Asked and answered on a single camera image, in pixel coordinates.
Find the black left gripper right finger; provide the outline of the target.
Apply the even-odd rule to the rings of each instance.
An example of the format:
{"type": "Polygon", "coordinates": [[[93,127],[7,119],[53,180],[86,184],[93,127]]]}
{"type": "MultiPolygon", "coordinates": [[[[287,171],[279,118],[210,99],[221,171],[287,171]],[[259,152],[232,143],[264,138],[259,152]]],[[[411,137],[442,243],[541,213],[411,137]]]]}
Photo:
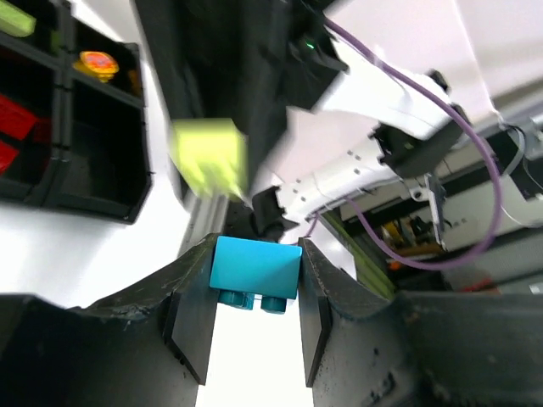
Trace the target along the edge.
{"type": "Polygon", "coordinates": [[[539,406],[542,299],[406,292],[388,301],[300,241],[305,381],[317,406],[539,406]]]}

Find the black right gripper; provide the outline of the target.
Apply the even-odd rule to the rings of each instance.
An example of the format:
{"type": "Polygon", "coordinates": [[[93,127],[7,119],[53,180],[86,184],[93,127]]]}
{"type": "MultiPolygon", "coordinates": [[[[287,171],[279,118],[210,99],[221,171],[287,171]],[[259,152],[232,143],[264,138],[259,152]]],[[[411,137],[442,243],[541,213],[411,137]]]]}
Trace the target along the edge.
{"type": "Polygon", "coordinates": [[[172,122],[227,119],[246,136],[248,192],[287,130],[347,70],[326,1],[137,1],[172,122]]]}

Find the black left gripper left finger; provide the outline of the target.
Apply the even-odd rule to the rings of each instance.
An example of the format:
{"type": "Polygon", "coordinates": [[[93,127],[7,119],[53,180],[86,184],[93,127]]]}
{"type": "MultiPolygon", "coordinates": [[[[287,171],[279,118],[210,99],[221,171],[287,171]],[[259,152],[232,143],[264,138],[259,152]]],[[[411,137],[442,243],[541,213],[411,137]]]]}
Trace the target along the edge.
{"type": "Polygon", "coordinates": [[[4,406],[193,406],[205,383],[218,293],[217,236],[89,307],[1,297],[4,406]]]}

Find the lime green small lego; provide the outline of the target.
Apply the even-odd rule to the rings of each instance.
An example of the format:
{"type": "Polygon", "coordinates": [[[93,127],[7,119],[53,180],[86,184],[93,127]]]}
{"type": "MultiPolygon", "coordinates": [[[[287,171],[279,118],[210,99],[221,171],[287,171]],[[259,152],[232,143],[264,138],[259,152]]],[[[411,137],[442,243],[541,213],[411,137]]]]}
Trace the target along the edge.
{"type": "Polygon", "coordinates": [[[247,146],[232,120],[177,120],[172,130],[171,159],[195,195],[244,196],[247,146]]]}

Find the teal lego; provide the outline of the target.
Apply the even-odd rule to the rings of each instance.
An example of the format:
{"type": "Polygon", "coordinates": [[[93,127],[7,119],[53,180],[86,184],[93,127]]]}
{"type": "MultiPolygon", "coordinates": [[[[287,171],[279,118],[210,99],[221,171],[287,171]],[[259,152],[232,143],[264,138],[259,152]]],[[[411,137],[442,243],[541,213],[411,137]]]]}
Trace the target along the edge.
{"type": "Polygon", "coordinates": [[[222,304],[251,310],[259,296],[262,310],[283,314],[297,296],[301,257],[299,246],[220,236],[210,287],[222,304]]]}

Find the orange rounded lego brick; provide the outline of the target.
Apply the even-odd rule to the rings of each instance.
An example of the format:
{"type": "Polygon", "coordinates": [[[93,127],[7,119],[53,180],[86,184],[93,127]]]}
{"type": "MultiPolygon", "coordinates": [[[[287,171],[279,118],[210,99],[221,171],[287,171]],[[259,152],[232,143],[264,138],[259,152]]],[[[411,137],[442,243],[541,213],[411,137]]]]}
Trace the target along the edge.
{"type": "Polygon", "coordinates": [[[82,51],[73,68],[94,77],[102,83],[109,82],[118,72],[119,65],[109,54],[99,51],[82,51]]]}

